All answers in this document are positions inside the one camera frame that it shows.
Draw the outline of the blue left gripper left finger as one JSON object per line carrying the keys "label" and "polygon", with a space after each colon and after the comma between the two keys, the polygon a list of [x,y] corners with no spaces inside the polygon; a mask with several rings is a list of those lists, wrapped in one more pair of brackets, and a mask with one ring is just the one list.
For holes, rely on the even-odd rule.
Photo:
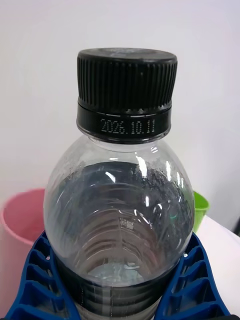
{"label": "blue left gripper left finger", "polygon": [[43,232],[29,251],[6,320],[77,320],[78,310],[58,275]]}

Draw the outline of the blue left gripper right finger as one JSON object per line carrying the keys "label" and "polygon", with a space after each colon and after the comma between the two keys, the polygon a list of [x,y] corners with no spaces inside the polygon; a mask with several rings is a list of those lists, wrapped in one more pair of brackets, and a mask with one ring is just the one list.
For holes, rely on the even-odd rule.
{"label": "blue left gripper right finger", "polygon": [[229,316],[213,277],[207,253],[193,234],[161,297],[155,320],[211,320]]}

